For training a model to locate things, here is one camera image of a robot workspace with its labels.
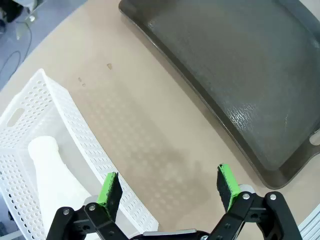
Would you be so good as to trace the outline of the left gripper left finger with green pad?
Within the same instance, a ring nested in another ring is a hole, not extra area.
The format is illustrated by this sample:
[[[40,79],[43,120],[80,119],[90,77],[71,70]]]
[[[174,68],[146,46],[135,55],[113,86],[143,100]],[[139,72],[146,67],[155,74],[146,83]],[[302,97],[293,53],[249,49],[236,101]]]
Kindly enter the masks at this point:
[[[123,190],[117,172],[110,172],[95,202],[78,210],[63,206],[53,218],[48,240],[84,240],[96,233],[102,240],[124,240],[125,234],[116,224]]]

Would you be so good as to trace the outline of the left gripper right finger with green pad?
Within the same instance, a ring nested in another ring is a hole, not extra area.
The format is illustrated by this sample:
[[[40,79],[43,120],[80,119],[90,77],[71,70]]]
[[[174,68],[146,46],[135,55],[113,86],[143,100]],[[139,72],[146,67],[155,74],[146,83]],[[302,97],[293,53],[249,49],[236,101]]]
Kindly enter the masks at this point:
[[[255,223],[265,240],[301,240],[292,212],[278,191],[264,197],[241,190],[228,164],[217,167],[216,187],[225,214],[209,234],[210,240],[235,240],[246,223]]]

